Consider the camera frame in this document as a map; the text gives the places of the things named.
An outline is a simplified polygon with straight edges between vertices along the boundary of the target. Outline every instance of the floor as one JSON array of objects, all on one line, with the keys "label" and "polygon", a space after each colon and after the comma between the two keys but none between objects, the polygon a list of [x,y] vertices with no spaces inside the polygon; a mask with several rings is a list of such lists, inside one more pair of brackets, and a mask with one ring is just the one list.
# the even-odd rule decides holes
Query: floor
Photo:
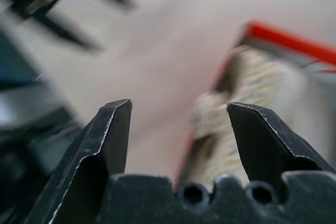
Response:
[{"label": "floor", "polygon": [[12,32],[45,79],[88,122],[105,103],[131,98],[127,172],[175,177],[194,99],[214,81],[251,19],[336,46],[335,0],[62,0],[54,9],[101,47],[90,53],[53,40],[30,22]]}]

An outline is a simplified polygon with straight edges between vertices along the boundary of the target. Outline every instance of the red edge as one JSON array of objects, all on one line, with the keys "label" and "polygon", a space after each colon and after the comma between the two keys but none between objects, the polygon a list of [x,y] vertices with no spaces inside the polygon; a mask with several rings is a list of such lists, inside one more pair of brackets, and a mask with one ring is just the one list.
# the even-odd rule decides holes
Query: red edge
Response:
[{"label": "red edge", "polygon": [[250,22],[247,37],[273,42],[336,66],[336,49],[265,23]]}]

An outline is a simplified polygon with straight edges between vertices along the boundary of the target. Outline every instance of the gray floor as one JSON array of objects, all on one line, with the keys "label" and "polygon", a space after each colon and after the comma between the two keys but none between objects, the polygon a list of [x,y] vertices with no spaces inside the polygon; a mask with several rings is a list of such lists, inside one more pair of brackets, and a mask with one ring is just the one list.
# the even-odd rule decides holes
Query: gray floor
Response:
[{"label": "gray floor", "polygon": [[[62,12],[96,40],[95,55],[60,44],[27,22],[13,33],[84,122],[117,99],[133,99],[128,172],[177,171],[193,100],[214,81],[245,22],[270,22],[336,45],[335,0],[62,0]],[[6,17],[6,24],[15,24]]]}]

